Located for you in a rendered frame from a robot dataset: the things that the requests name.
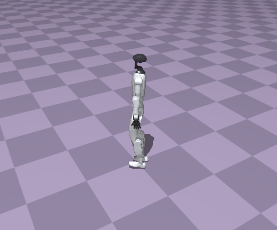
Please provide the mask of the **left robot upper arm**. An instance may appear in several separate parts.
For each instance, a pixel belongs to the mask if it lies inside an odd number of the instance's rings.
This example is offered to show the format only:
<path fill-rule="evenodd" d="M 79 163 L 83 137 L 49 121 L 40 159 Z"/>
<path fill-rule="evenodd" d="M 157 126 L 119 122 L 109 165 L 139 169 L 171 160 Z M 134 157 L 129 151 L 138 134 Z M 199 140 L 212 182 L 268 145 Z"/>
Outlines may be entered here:
<path fill-rule="evenodd" d="M 138 98 L 138 100 L 140 101 L 140 95 L 141 95 L 141 86 L 142 86 L 142 77 L 141 76 L 137 76 L 135 79 L 134 79 L 134 85 L 135 85 L 135 96 L 132 97 L 133 98 Z"/>

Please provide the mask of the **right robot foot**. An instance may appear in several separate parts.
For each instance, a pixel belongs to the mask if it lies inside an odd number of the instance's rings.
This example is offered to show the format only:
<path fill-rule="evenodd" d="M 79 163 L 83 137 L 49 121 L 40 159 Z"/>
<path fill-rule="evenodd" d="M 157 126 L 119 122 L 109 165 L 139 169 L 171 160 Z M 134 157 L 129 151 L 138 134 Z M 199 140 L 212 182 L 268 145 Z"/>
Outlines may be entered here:
<path fill-rule="evenodd" d="M 133 160 L 138 161 L 137 157 L 134 157 Z M 142 161 L 148 161 L 148 160 L 149 159 L 147 156 L 143 156 Z"/>

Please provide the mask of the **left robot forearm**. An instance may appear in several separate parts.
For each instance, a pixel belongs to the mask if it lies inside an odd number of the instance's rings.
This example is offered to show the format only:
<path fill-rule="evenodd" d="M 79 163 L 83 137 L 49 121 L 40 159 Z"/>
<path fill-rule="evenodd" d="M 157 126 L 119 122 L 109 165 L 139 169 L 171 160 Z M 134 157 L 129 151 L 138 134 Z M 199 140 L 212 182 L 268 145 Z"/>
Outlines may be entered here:
<path fill-rule="evenodd" d="M 134 115 L 134 119 L 138 119 L 138 115 L 139 115 L 139 100 L 138 98 L 133 98 L 133 115 Z"/>

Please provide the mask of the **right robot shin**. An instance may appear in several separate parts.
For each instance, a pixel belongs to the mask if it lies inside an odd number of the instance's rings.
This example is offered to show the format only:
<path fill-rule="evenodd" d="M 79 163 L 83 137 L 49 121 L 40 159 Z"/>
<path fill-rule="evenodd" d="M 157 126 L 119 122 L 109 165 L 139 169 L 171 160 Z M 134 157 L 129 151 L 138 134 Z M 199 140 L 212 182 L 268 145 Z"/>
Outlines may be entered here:
<path fill-rule="evenodd" d="M 145 147 L 145 137 L 143 137 L 141 140 L 142 140 L 142 152 L 143 152 L 142 158 L 143 158 L 143 156 L 144 156 L 144 147 Z"/>

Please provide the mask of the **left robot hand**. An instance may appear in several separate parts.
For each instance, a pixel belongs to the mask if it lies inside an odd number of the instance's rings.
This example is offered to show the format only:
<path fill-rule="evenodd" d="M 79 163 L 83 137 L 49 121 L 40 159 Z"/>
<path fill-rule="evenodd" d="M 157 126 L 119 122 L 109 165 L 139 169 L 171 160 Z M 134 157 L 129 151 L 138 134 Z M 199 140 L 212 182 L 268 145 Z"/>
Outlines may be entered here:
<path fill-rule="evenodd" d="M 131 125 L 134 126 L 134 129 L 135 129 L 135 127 L 136 127 L 136 129 L 137 129 L 137 127 L 138 127 L 138 129 L 141 128 L 140 122 L 139 122 L 139 115 L 138 115 L 138 119 L 133 119 L 133 123 Z"/>

